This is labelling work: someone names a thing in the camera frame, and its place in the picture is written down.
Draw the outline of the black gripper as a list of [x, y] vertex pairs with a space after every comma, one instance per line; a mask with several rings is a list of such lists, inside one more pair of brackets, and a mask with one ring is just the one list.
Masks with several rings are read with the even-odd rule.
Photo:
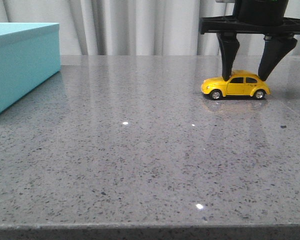
[[300, 35], [300, 18], [285, 17], [287, 5], [287, 0], [236, 0], [232, 15], [200, 18], [200, 34], [217, 33], [225, 81], [240, 47], [237, 34], [266, 35], [257, 74], [262, 81], [296, 47], [294, 35]]

